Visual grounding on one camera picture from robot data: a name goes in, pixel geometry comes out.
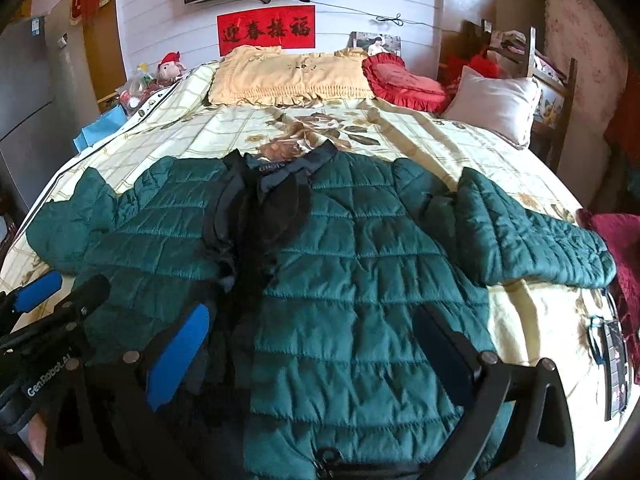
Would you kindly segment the pig plush toy red hat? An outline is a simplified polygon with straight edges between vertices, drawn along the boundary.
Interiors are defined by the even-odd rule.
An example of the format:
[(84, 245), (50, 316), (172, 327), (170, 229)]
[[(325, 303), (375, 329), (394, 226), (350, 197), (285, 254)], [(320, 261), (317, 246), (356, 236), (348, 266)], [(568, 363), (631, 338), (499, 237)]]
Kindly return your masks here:
[(167, 53), (158, 63), (156, 79), (160, 84), (173, 84), (180, 79), (186, 68), (181, 63), (178, 51)]

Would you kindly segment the red ruffled heart cushion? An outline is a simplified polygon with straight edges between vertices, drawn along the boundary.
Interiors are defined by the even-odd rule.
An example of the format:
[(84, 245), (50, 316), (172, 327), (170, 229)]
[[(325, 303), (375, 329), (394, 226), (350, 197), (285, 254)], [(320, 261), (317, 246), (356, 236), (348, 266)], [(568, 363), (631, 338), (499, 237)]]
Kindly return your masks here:
[(368, 56), (361, 67), (371, 91), (380, 100), (436, 114), (446, 110), (449, 104), (447, 91), (438, 81), (409, 72), (404, 60), (396, 54)]

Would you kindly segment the yellow fringed pillow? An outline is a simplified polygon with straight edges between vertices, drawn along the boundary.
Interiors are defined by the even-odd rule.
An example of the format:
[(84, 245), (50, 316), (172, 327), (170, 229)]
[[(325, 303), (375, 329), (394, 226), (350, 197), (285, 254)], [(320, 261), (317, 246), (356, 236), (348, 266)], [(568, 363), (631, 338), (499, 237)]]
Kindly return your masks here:
[(208, 100), (277, 106), (371, 99), (362, 70), (366, 58), (360, 49), (291, 54), (279, 47), (237, 47), (218, 65)]

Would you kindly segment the maroon blanket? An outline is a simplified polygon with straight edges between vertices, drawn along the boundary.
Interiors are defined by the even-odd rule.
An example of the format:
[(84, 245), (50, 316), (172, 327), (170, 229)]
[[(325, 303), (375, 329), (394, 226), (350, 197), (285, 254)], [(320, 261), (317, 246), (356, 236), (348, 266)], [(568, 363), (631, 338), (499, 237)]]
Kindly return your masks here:
[(593, 214), (577, 211), (580, 226), (600, 235), (616, 264), (612, 295), (622, 326), (634, 382), (639, 382), (640, 220), (636, 214)]

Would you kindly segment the wooden chair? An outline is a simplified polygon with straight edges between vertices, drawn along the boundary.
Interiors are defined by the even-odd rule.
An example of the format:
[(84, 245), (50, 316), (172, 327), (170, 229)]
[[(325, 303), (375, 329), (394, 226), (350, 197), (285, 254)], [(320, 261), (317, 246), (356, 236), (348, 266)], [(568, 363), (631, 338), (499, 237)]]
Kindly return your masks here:
[(572, 114), (577, 84), (577, 60), (570, 59), (566, 73), (556, 68), (537, 48), (537, 29), (502, 32), (490, 21), (462, 25), (465, 52), (498, 65), (501, 78), (533, 79), (540, 89), (529, 148), (552, 171), (558, 170)]

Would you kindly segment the floral cream bed sheet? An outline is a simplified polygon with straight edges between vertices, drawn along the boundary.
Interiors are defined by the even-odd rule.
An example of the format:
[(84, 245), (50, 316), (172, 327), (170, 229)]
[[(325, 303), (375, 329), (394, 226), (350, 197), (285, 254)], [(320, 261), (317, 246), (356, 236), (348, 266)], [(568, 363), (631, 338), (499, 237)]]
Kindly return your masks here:
[[(240, 152), (265, 162), (276, 148), (302, 156), (328, 141), (344, 153), (388, 162), (410, 159), (450, 192), (457, 191), (463, 170), (473, 169), (524, 208), (580, 228), (572, 193), (535, 154), (517, 150), (495, 133), (379, 100), (216, 105), (207, 99), (216, 69), (215, 64), (202, 65), (174, 88), (153, 96), (115, 134), (58, 170), (6, 255), (3, 289), (27, 284), (52, 269), (29, 246), (27, 229), (45, 204), (68, 200), (86, 170), (96, 170), (116, 193), (123, 193), (166, 157), (212, 159)], [(604, 418), (604, 380), (586, 341), (589, 315), (605, 311), (605, 286), (517, 278), (488, 289), (491, 349), (509, 363), (534, 365), (548, 358), (559, 367), (574, 428), (578, 478), (588, 476), (622, 428)]]

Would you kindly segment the framed photo on headboard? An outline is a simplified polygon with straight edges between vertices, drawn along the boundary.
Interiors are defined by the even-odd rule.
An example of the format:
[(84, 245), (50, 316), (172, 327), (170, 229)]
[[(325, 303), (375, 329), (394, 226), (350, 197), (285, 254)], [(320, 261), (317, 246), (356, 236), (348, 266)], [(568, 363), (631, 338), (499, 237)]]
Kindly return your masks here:
[(401, 56), (401, 39), (398, 36), (380, 34), (379, 32), (351, 32), (349, 45), (362, 49), (367, 55), (393, 53)]

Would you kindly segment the red Chinese wall banner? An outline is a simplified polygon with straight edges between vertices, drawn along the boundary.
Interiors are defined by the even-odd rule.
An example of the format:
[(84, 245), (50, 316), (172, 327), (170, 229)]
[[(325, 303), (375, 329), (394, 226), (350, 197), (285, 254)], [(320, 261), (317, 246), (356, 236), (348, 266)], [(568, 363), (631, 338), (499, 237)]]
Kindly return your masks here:
[(239, 46), (313, 49), (315, 6), (266, 6), (217, 16), (219, 54)]

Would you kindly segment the grey refrigerator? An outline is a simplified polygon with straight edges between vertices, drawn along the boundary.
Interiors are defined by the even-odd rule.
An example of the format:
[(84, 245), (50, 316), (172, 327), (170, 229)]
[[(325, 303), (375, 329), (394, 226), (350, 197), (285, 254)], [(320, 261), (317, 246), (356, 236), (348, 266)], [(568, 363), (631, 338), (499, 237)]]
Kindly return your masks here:
[(0, 99), (1, 188), (23, 219), (76, 153), (55, 97), (42, 16), (2, 32)]

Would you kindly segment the dark green quilted jacket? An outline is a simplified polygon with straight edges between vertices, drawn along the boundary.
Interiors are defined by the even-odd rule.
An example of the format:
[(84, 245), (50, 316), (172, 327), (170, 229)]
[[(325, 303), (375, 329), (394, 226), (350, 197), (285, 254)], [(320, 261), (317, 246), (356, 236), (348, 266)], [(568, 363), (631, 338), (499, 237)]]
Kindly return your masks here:
[(331, 142), (287, 162), (166, 157), (116, 193), (94, 169), (45, 204), (29, 246), (77, 283), (108, 278), (88, 336), (100, 358), (146, 344), (188, 304), (213, 307), (209, 370), (186, 430), (209, 479), (309, 479), (312, 454), (425, 466), (457, 425), (412, 331), (432, 308), (492, 348), (488, 289), (517, 278), (598, 289), (593, 232), (462, 172)]

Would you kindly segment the white pillow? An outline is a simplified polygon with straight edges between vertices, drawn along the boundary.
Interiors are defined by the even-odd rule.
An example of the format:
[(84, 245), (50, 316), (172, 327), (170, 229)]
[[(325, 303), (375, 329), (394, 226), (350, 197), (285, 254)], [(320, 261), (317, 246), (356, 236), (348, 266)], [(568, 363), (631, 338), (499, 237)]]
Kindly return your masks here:
[(533, 78), (488, 78), (464, 66), (458, 91), (442, 118), (489, 130), (524, 150), (540, 97)]

